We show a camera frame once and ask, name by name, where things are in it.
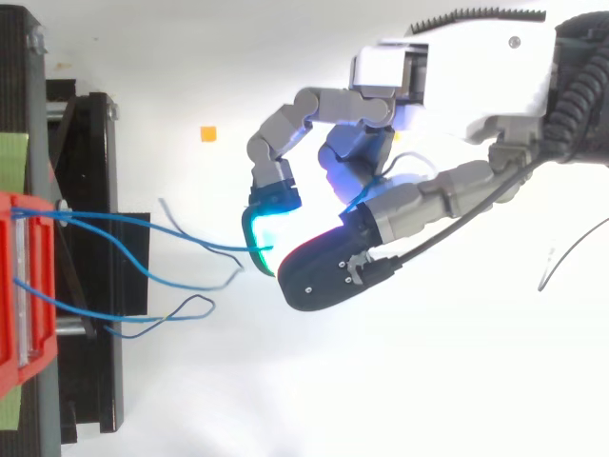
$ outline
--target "black metal frame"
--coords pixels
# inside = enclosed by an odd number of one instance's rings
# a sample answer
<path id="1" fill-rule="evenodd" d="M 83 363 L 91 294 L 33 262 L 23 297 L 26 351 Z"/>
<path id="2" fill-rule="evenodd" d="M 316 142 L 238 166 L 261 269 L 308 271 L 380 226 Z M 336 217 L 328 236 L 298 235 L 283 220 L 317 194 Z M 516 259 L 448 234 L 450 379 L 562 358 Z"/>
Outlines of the black metal frame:
<path id="1" fill-rule="evenodd" d="M 112 102 L 104 93 L 76 97 L 73 81 L 50 82 L 51 100 L 66 91 L 69 98 L 64 118 L 49 123 L 48 132 L 44 50 L 32 40 L 37 26 L 25 8 L 0 6 L 0 131 L 29 136 L 24 192 L 51 202 L 65 199 L 73 209 L 114 212 Z M 147 213 L 132 216 L 149 221 Z M 93 224 L 121 239 L 147 265 L 146 228 Z M 59 300 L 116 315 L 147 313 L 147 278 L 108 241 L 58 228 L 55 251 Z M 2 457 L 60 457 L 62 443 L 76 442 L 76 424 L 99 422 L 102 432 L 120 427 L 122 341 L 104 331 L 103 324 L 83 320 L 85 335 L 60 337 L 59 363 L 54 360 L 23 385 L 18 431 L 0 432 Z M 120 330 L 120 325 L 113 326 Z"/>
<path id="2" fill-rule="evenodd" d="M 77 97 L 73 81 L 48 81 L 47 88 L 50 101 L 67 102 L 61 121 L 49 121 L 50 161 L 63 198 L 73 210 L 115 212 L 112 100 L 104 93 Z M 130 216 L 149 222 L 147 213 Z M 89 222 L 116 236 L 147 266 L 147 228 Z M 56 227 L 60 300 L 75 300 L 82 308 L 114 315 L 147 313 L 147 278 L 113 245 L 80 228 Z M 122 340 L 106 332 L 104 322 L 83 323 L 85 335 L 59 338 L 63 444 L 77 441 L 77 424 L 99 423 L 102 433 L 110 433 L 124 419 Z M 108 325 L 121 331 L 120 323 Z"/>

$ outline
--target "black cable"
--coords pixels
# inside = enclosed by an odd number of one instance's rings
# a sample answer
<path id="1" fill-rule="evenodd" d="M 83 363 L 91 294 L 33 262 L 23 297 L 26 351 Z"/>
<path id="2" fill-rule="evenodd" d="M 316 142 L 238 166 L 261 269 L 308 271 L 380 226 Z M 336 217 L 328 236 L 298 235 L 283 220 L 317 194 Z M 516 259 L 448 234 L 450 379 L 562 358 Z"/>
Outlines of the black cable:
<path id="1" fill-rule="evenodd" d="M 594 55 L 560 94 L 552 112 L 546 116 L 540 155 L 567 163 L 575 157 L 582 128 L 601 100 L 609 84 L 609 16 L 584 14 L 557 27 L 559 37 L 578 37 L 589 30 L 603 31 L 602 42 Z"/>
<path id="2" fill-rule="evenodd" d="M 177 221 L 175 220 L 175 218 L 173 217 L 173 214 L 171 214 L 171 210 L 169 209 L 169 205 L 167 204 L 167 202 L 165 201 L 165 199 L 163 198 L 159 198 L 159 203 L 161 204 L 161 208 L 163 208 L 163 212 L 165 213 L 165 216 L 167 217 L 167 219 L 169 220 L 169 222 L 175 227 L 176 230 L 178 230 L 180 233 L 182 233 L 183 235 L 186 236 L 190 236 L 188 233 L 186 233 L 185 231 L 183 231 L 180 226 L 178 225 Z M 237 264 L 237 266 L 240 269 L 245 269 L 243 264 L 239 261 L 239 259 L 237 257 L 235 257 L 232 254 L 229 254 L 227 252 L 222 252 L 220 250 L 216 250 L 214 248 L 210 248 L 206 245 L 201 245 L 203 248 L 207 249 L 209 252 L 213 252 L 214 254 L 218 254 L 218 255 L 223 255 L 225 257 L 228 257 L 229 259 L 232 259 L 235 264 Z"/>
<path id="3" fill-rule="evenodd" d="M 552 268 L 552 271 L 550 271 L 550 274 L 548 274 L 547 276 L 545 276 L 544 279 L 541 280 L 541 283 L 539 285 L 539 287 L 537 288 L 537 290 L 539 292 L 541 292 L 542 290 L 545 289 L 545 287 L 548 285 L 548 282 L 550 281 L 550 278 L 552 278 L 552 276 L 554 275 L 554 273 L 556 272 L 556 270 L 560 267 L 560 264 L 564 261 L 564 259 L 567 258 L 567 256 L 571 253 L 571 251 L 573 249 L 575 249 L 579 243 L 581 243 L 583 240 L 585 240 L 588 235 L 590 235 L 593 231 L 595 231 L 596 229 L 600 228 L 601 226 L 603 226 L 604 224 L 606 224 L 607 222 L 609 222 L 609 218 L 605 219 L 604 221 L 596 224 L 594 227 L 590 228 L 588 231 L 586 231 L 583 236 L 581 236 L 581 238 L 579 238 L 578 241 L 576 241 L 571 248 L 569 248 L 560 258 L 560 260 L 558 260 L 558 262 L 554 265 L 554 267 Z"/>
<path id="4" fill-rule="evenodd" d="M 473 209 L 465 213 L 457 222 L 454 222 L 449 227 L 442 230 L 440 233 L 435 234 L 428 240 L 424 241 L 417 247 L 411 249 L 406 254 L 399 256 L 396 259 L 396 262 L 399 265 L 403 265 L 406 262 L 414 259 L 420 254 L 423 254 L 428 249 L 436 246 L 440 241 L 445 240 L 450 235 L 455 233 L 461 227 L 463 227 L 468 222 L 472 221 L 476 216 L 485 212 L 493 203 L 495 203 L 502 195 L 504 195 L 508 190 L 510 190 L 514 185 L 516 185 L 521 179 L 523 179 L 526 175 L 531 173 L 534 169 L 539 167 L 541 164 L 544 164 L 545 160 L 535 160 L 531 162 L 526 167 L 523 167 L 516 171 L 511 177 L 509 177 L 506 181 L 503 182 L 498 188 L 496 188 L 493 192 L 491 192 L 488 197 L 478 203 Z"/>

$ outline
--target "screw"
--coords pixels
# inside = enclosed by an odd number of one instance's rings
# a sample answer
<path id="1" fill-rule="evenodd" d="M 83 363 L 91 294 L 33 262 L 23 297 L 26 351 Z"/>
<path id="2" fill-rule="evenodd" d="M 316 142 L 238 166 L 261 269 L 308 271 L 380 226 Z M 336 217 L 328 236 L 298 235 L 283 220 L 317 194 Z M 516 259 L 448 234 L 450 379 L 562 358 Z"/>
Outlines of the screw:
<path id="1" fill-rule="evenodd" d="M 119 120 L 118 105 L 115 103 L 110 103 L 108 105 L 108 119 L 113 122 Z"/>
<path id="2" fill-rule="evenodd" d="M 34 27 L 28 35 L 28 48 L 36 52 L 38 55 L 44 55 L 45 50 L 45 35 L 42 33 L 42 27 Z"/>
<path id="3" fill-rule="evenodd" d="M 518 36 L 513 36 L 507 43 L 510 45 L 510 48 L 515 50 L 521 46 L 521 39 Z"/>

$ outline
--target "white background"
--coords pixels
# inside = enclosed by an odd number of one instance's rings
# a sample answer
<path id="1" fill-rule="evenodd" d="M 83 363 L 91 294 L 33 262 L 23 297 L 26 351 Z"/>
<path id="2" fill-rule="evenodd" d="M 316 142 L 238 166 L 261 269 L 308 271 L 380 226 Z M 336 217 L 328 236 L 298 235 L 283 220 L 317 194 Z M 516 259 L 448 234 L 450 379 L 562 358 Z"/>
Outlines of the white background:
<path id="1" fill-rule="evenodd" d="M 46 26 L 48 76 L 78 77 L 120 105 L 120 210 L 165 197 L 186 229 L 242 244 L 251 183 L 246 141 L 306 86 L 344 87 L 351 57 L 446 0 L 32 0 Z M 555 23 L 609 2 L 552 2 Z M 518 88 L 498 88 L 518 90 Z M 218 127 L 201 143 L 199 127 Z M 319 129 L 292 165 L 308 208 L 332 201 Z M 418 132 L 442 168 L 485 150 Z M 79 427 L 68 457 L 600 456 L 609 454 L 607 230 L 580 246 L 544 294 L 548 250 L 608 217 L 609 171 L 548 166 L 366 294 L 304 314 L 255 270 L 213 294 L 202 322 L 124 344 L 126 421 Z M 439 223 L 401 250 L 441 227 Z M 151 269 L 211 284 L 232 265 L 156 233 Z M 167 314 L 186 292 L 149 286 Z M 135 331 L 127 327 L 126 331 Z"/>

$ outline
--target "wire bundle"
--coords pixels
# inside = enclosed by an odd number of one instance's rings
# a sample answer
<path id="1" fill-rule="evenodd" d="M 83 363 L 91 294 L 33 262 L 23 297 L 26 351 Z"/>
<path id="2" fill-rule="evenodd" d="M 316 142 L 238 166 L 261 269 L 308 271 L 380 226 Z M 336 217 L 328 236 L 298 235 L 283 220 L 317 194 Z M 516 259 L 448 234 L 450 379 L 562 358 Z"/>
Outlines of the wire bundle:
<path id="1" fill-rule="evenodd" d="M 159 284 L 163 284 L 165 286 L 169 286 L 172 288 L 181 288 L 181 289 L 186 289 L 186 290 L 196 290 L 196 291 L 215 291 L 215 290 L 222 290 L 226 287 L 228 287 L 230 285 L 230 283 L 232 283 L 232 281 L 235 279 L 235 277 L 241 273 L 242 271 L 244 271 L 244 266 L 241 264 L 241 262 L 237 259 L 237 257 L 235 257 L 234 255 L 228 254 L 226 252 L 222 252 L 222 250 L 226 250 L 226 251 L 232 251 L 232 252 L 248 252 L 248 251 L 259 251 L 259 250 L 267 250 L 270 249 L 271 247 L 265 247 L 265 248 L 238 248 L 238 247 L 232 247 L 232 246 L 225 246 L 225 245 L 219 245 L 219 244 L 215 244 L 215 243 L 210 243 L 206 240 L 202 240 L 199 238 L 195 238 L 189 234 L 187 234 L 185 231 L 183 231 L 177 224 L 177 222 L 175 221 L 175 219 L 173 218 L 173 215 L 171 214 L 169 207 L 167 205 L 167 203 L 164 200 L 160 200 L 161 202 L 161 206 L 167 216 L 167 219 L 169 219 L 169 221 L 173 224 L 173 226 L 178 230 L 178 231 L 174 231 L 171 230 L 169 228 L 164 228 L 162 226 L 158 226 L 155 224 L 151 224 L 145 221 L 142 221 L 140 219 L 136 219 L 136 218 L 132 218 L 132 217 L 128 217 L 128 216 L 123 216 L 120 214 L 104 214 L 104 213 L 96 213 L 96 212 L 83 212 L 83 211 L 36 211 L 36 210 L 31 210 L 31 209 L 20 209 L 20 208 L 14 208 L 12 210 L 12 216 L 11 218 L 13 220 L 15 219 L 27 219 L 30 217 L 48 217 L 51 218 L 55 221 L 59 221 L 59 222 L 65 222 L 67 224 L 72 224 L 76 227 L 79 227 L 81 229 L 86 229 L 88 231 L 91 231 L 99 236 L 102 236 L 104 238 L 106 238 L 107 240 L 109 240 L 115 247 L 117 247 L 119 250 L 121 250 L 126 257 L 129 259 L 129 261 L 141 272 L 143 273 L 145 276 L 147 276 L 149 279 L 159 283 Z M 102 220 L 111 220 L 111 221 L 119 221 L 119 222 L 123 222 L 123 223 L 128 223 L 128 224 L 133 224 L 133 225 L 137 225 L 137 226 L 142 226 L 142 227 L 147 227 L 149 229 L 156 229 L 159 230 L 161 232 L 170 234 L 172 236 L 175 236 L 177 238 L 181 238 L 187 241 L 190 241 L 192 243 L 196 243 L 200 246 L 202 246 L 203 248 L 209 250 L 210 252 L 213 252 L 215 254 L 219 254 L 219 255 L 223 255 L 226 256 L 230 259 L 232 259 L 236 264 L 237 264 L 237 269 L 235 269 L 230 276 L 221 284 L 218 286 L 212 286 L 212 287 L 201 287 L 201 286 L 193 286 L 193 285 L 185 285 L 185 284 L 180 284 L 180 283 L 176 283 L 173 281 L 169 281 L 167 279 L 161 278 L 153 273 L 151 273 L 147 268 L 145 268 L 134 256 L 133 254 L 128 250 L 128 248 L 120 241 L 118 240 L 116 237 L 112 236 L 111 234 L 107 233 L 104 230 L 101 230 L 100 228 L 97 228 L 95 226 L 92 226 L 91 224 L 87 224 L 81 220 L 79 220 L 78 218 L 82 218 L 82 219 L 102 219 Z M 26 283 L 20 281 L 17 278 L 13 278 L 13 283 L 20 287 L 23 288 L 24 290 L 26 290 L 27 292 L 31 293 L 32 295 L 41 298 L 42 300 L 50 303 L 51 305 L 56 306 L 59 309 L 63 309 L 65 311 L 68 312 L 72 312 L 74 314 L 78 314 L 81 316 L 85 316 L 85 317 L 89 317 L 89 318 L 93 318 L 93 319 L 100 319 L 100 320 L 105 320 L 105 321 L 110 321 L 110 322 L 125 322 L 125 323 L 133 323 L 133 324 L 144 324 L 144 323 L 154 323 L 152 326 L 148 327 L 147 329 L 137 333 L 136 335 L 124 335 L 122 333 L 117 332 L 116 330 L 108 327 L 108 326 L 104 326 L 104 329 L 107 330 L 108 332 L 110 332 L 111 334 L 113 334 L 114 336 L 117 337 L 121 337 L 121 338 L 126 338 L 126 339 L 134 339 L 134 338 L 139 338 L 140 336 L 150 332 L 151 330 L 157 328 L 158 326 L 160 326 L 161 324 L 163 324 L 166 321 L 187 321 L 187 320 L 199 320 L 199 319 L 205 319 L 211 312 L 213 312 L 213 310 L 216 308 L 216 304 L 213 300 L 204 297 L 203 295 L 200 294 L 195 294 L 192 295 L 190 297 L 188 297 L 179 307 L 177 307 L 174 311 L 172 311 L 168 316 L 166 317 L 128 317 L 128 316 L 115 316 L 112 314 L 105 314 L 105 313 L 100 313 L 100 312 L 96 312 L 96 311 L 90 311 L 87 309 L 81 309 L 81 308 L 75 308 L 71 305 L 62 303 L 58 300 L 55 300 L 52 297 L 49 297 L 47 295 L 45 295 L 44 293 L 40 292 L 39 290 L 36 290 L 32 287 L 30 287 L 29 285 L 27 285 Z M 190 301 L 192 301 L 195 298 L 199 298 L 201 300 L 207 301 L 208 303 L 211 304 L 210 309 L 203 313 L 203 314 L 195 314 L 195 315 L 188 315 L 188 316 L 176 316 L 176 314 L 182 310 L 183 307 L 185 307 Z"/>

